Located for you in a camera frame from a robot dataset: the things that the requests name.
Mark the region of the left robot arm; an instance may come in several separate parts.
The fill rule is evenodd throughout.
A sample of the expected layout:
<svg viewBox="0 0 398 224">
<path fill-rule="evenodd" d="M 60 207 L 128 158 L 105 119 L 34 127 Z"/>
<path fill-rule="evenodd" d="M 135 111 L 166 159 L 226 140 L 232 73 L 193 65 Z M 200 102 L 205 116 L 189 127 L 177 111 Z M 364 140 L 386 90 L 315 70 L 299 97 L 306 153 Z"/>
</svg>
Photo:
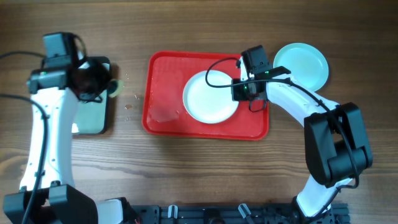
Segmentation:
<svg viewBox="0 0 398 224">
<path fill-rule="evenodd" d="M 101 103 L 120 94 L 106 57 L 89 57 L 71 32 L 46 34 L 40 68 L 27 81 L 32 137 L 19 191 L 4 197 L 13 223 L 140 223 L 124 197 L 95 202 L 77 190 L 72 175 L 72 126 L 80 102 Z"/>
</svg>

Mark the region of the red plastic tray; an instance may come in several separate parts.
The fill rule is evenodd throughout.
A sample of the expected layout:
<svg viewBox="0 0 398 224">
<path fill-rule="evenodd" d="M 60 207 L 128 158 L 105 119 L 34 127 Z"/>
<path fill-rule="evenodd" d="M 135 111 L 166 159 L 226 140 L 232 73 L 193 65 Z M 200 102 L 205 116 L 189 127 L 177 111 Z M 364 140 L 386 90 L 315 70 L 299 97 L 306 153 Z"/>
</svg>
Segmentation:
<svg viewBox="0 0 398 224">
<path fill-rule="evenodd" d="M 239 54 L 159 51 L 149 61 L 146 95 L 142 112 L 143 128 L 150 134 L 191 138 L 257 141 L 269 130 L 269 108 L 253 113 L 241 102 L 226 121 L 205 124 L 192 118 L 183 105 L 183 89 L 189 79 L 216 61 L 216 69 L 238 78 L 235 62 Z"/>
</svg>

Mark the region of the green yellow sponge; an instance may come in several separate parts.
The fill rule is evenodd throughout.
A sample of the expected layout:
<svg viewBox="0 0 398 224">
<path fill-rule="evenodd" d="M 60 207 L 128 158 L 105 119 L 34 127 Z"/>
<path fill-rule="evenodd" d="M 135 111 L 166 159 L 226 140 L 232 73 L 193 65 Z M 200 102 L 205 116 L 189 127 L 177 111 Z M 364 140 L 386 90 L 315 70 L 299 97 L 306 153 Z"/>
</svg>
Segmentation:
<svg viewBox="0 0 398 224">
<path fill-rule="evenodd" d="M 108 96 L 114 98 L 122 92 L 124 88 L 124 82 L 122 80 L 112 79 L 108 85 Z"/>
</svg>

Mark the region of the black water tray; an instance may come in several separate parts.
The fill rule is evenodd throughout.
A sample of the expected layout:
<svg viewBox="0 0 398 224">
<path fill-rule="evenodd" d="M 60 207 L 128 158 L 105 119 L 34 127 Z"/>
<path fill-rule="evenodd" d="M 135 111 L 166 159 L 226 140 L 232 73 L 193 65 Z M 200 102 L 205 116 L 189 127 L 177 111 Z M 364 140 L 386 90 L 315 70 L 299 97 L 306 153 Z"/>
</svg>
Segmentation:
<svg viewBox="0 0 398 224">
<path fill-rule="evenodd" d="M 73 134 L 101 134 L 104 132 L 108 113 L 108 91 L 102 92 L 101 96 L 103 97 L 101 103 L 85 103 L 78 100 L 78 109 L 72 123 Z"/>
</svg>

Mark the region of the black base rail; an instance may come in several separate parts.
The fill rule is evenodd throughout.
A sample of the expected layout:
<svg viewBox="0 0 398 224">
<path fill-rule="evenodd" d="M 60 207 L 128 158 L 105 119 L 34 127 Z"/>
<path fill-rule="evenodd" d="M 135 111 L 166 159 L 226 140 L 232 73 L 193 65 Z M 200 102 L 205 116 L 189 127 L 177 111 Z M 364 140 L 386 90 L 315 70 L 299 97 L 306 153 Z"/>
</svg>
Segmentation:
<svg viewBox="0 0 398 224">
<path fill-rule="evenodd" d="M 301 214 L 289 203 L 262 206 L 188 207 L 170 205 L 133 205 L 141 223 L 153 224 L 206 224 L 206 223 L 304 223 Z"/>
</svg>

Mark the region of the white plate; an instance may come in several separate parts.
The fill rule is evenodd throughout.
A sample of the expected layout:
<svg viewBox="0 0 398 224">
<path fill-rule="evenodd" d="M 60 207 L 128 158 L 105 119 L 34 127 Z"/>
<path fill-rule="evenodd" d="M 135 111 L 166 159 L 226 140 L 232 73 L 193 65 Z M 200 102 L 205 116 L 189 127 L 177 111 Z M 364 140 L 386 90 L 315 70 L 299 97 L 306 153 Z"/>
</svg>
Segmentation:
<svg viewBox="0 0 398 224">
<path fill-rule="evenodd" d="M 186 83 L 182 100 L 187 113 L 195 120 L 216 124 L 226 121 L 237 110 L 239 103 L 232 100 L 230 88 L 217 88 L 228 85 L 232 78 L 220 71 L 201 71 Z"/>
</svg>

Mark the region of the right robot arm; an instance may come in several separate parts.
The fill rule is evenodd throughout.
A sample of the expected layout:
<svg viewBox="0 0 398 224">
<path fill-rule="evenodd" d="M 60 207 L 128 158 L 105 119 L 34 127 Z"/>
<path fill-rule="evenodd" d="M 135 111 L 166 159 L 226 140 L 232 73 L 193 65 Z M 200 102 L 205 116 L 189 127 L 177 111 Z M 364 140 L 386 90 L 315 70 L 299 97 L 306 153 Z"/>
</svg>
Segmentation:
<svg viewBox="0 0 398 224">
<path fill-rule="evenodd" d="M 241 77 L 232 82 L 234 101 L 265 100 L 303 126 L 310 177 L 294 205 L 302 222 L 323 217 L 337 194 L 357 188 L 373 163 L 361 110 L 316 94 L 284 66 L 272 67 L 261 45 L 243 51 L 236 65 Z"/>
</svg>

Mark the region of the light blue plate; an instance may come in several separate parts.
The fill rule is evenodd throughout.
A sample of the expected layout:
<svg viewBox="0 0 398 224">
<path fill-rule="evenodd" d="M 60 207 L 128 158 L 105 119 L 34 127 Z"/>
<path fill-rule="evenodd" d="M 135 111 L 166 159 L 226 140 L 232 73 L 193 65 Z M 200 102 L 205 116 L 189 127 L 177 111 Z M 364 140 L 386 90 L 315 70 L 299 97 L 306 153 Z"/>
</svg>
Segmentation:
<svg viewBox="0 0 398 224">
<path fill-rule="evenodd" d="M 312 91 L 318 91 L 326 84 L 330 72 L 325 56 L 304 43 L 282 47 L 274 57 L 273 66 L 289 69 L 301 84 Z"/>
</svg>

